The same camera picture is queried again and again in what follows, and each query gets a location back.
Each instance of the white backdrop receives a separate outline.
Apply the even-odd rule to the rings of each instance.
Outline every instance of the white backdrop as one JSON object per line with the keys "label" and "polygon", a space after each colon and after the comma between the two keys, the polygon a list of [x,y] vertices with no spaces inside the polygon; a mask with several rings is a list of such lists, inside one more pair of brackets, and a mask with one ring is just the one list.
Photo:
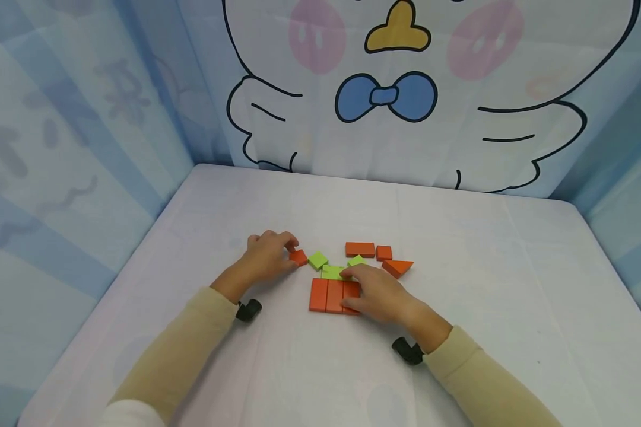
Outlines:
{"label": "white backdrop", "polygon": [[641,77],[639,0],[179,5],[239,166],[547,197]]}

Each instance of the orange rectangular block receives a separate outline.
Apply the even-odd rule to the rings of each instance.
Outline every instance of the orange rectangular block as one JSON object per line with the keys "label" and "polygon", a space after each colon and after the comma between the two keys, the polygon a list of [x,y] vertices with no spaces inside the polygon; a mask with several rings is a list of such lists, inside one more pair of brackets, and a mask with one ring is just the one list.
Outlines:
{"label": "orange rectangular block", "polygon": [[325,305],[328,301],[328,279],[314,278],[311,282],[311,299],[309,300],[309,311],[325,312]]}
{"label": "orange rectangular block", "polygon": [[[344,280],[342,282],[344,286],[344,298],[360,298],[361,297],[361,286],[359,282],[351,282],[349,280]],[[344,314],[361,314],[356,310],[352,310],[347,307],[342,307],[342,313]]]}
{"label": "orange rectangular block", "polygon": [[360,255],[364,258],[375,257],[375,243],[347,242],[344,244],[344,252],[347,257],[353,258]]}
{"label": "orange rectangular block", "polygon": [[380,246],[378,244],[376,248],[378,261],[391,260],[392,259],[392,247],[391,246]]}
{"label": "orange rectangular block", "polygon": [[294,261],[298,266],[307,265],[309,259],[306,257],[306,253],[299,249],[299,251],[290,252],[290,260]]}
{"label": "orange rectangular block", "polygon": [[342,298],[344,297],[344,284],[342,280],[328,279],[328,300],[325,303],[326,313],[342,314]]}

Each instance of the blue bow tie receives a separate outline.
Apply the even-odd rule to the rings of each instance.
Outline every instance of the blue bow tie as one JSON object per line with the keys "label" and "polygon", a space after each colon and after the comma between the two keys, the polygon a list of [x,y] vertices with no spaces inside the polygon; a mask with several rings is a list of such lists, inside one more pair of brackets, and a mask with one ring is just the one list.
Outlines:
{"label": "blue bow tie", "polygon": [[437,85],[420,71],[407,72],[388,87],[380,86],[371,75],[353,75],[339,86],[335,96],[335,112],[345,123],[355,122],[383,105],[403,120],[421,122],[436,104]]}

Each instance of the child's left hand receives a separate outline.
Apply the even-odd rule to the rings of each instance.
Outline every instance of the child's left hand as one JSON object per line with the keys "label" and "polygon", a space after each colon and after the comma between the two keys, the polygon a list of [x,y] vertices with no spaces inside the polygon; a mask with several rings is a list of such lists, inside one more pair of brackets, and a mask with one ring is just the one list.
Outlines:
{"label": "child's left hand", "polygon": [[211,285],[216,291],[237,303],[255,283],[275,279],[297,268],[294,261],[283,256],[283,249],[294,251],[299,246],[290,232],[277,234],[266,230],[262,235],[252,234],[247,239],[247,251],[223,272]]}

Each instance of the white sleeve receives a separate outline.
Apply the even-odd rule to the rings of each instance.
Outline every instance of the white sleeve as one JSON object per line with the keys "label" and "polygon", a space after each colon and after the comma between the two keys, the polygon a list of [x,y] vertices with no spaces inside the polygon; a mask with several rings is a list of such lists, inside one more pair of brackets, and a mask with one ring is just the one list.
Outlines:
{"label": "white sleeve", "polygon": [[97,427],[166,427],[154,408],[139,400],[119,400],[105,408]]}

